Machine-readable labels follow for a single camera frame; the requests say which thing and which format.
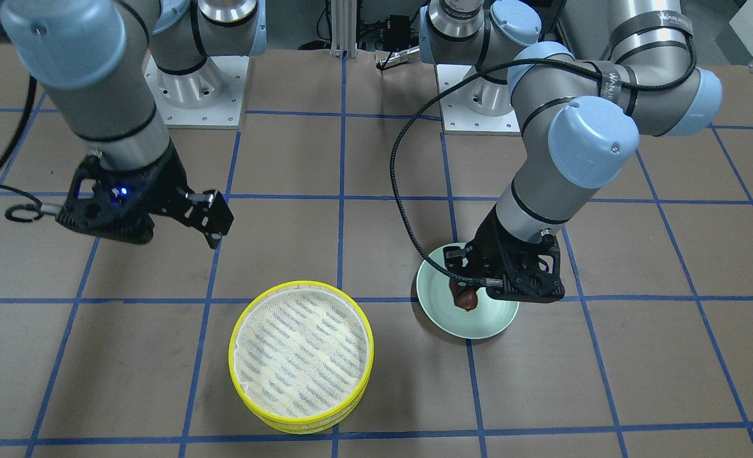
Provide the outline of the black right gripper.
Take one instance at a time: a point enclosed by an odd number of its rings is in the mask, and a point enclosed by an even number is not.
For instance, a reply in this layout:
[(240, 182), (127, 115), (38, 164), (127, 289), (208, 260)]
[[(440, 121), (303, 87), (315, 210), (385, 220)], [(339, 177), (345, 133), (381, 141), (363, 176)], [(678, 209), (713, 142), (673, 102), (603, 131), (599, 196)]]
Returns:
[(143, 200), (144, 212), (166, 216), (196, 229), (204, 235), (208, 246), (216, 250), (234, 222), (224, 195), (217, 190), (195, 193), (189, 187), (173, 142), (152, 171), (156, 174)]

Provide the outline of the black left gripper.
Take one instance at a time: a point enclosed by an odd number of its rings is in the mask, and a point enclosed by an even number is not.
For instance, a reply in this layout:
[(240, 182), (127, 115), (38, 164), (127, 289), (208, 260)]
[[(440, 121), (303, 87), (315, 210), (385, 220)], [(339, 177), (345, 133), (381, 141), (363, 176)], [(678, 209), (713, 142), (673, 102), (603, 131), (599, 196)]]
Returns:
[(534, 247), (511, 235), (493, 207), (478, 227), (471, 246), (445, 246), (442, 255), (450, 279), (504, 279), (510, 287), (522, 287), (536, 264)]

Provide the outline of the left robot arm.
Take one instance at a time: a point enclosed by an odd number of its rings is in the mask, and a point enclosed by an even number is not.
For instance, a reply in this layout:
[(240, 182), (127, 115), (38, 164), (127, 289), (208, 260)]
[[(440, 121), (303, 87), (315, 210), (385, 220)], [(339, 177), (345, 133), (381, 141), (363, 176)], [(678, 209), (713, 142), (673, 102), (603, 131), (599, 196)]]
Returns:
[(541, 18), (521, 1), (432, 1), (423, 20), (423, 61), (472, 67), (451, 93), (498, 88), (526, 148), (475, 237), (443, 261), (425, 256), (457, 291), (560, 288), (547, 263), (559, 261), (554, 233), (617, 177), (640, 137), (694, 134), (719, 112), (722, 85), (697, 66), (682, 1), (609, 2), (600, 60), (542, 41)]

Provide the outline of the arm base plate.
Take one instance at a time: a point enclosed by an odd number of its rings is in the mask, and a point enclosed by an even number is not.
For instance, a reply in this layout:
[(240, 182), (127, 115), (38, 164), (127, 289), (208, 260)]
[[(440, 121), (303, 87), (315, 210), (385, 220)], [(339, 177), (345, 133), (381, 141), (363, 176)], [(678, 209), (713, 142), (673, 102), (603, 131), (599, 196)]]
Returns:
[(144, 78), (167, 128), (239, 128), (248, 56), (216, 56), (189, 75), (162, 72), (150, 56)]
[(507, 86), (477, 78), (443, 97), (440, 104), (445, 134), (521, 136)]

